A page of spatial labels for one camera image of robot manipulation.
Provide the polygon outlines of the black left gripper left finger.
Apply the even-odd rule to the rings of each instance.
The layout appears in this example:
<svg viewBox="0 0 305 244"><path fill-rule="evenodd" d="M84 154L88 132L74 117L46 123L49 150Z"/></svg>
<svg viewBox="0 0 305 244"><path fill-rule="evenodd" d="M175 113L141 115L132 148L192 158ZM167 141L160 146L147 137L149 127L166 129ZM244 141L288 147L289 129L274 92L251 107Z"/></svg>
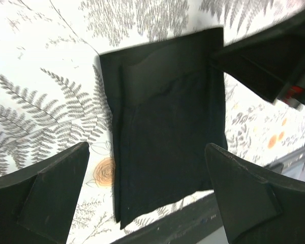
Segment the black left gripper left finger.
<svg viewBox="0 0 305 244"><path fill-rule="evenodd" d="M0 177L0 243L66 243L89 160L80 142Z"/></svg>

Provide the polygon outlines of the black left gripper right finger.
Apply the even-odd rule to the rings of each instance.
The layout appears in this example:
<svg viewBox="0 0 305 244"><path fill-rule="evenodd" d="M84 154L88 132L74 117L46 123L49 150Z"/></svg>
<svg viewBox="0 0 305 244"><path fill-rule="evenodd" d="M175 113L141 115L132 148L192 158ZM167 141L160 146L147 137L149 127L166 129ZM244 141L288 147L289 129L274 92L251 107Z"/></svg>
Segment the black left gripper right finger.
<svg viewBox="0 0 305 244"><path fill-rule="evenodd" d="M305 182L210 143L206 164L229 243L305 243Z"/></svg>

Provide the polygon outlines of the black underwear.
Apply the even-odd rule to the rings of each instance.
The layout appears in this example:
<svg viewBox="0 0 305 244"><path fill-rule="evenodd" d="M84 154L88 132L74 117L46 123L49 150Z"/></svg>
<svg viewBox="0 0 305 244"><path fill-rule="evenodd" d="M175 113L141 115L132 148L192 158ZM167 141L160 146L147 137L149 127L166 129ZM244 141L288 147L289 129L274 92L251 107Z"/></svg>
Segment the black underwear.
<svg viewBox="0 0 305 244"><path fill-rule="evenodd" d="M112 113L115 218L135 218L211 190L204 149L227 147L221 27L99 58Z"/></svg>

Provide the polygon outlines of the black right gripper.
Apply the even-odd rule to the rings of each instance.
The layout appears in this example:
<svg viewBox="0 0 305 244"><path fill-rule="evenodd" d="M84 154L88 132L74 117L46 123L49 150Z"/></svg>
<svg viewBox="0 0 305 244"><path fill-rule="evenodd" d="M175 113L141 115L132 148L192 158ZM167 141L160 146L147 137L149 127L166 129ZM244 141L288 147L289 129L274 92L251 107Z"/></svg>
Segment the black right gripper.
<svg viewBox="0 0 305 244"><path fill-rule="evenodd" d="M305 9L224 47L211 60L268 102L305 105Z"/></svg>

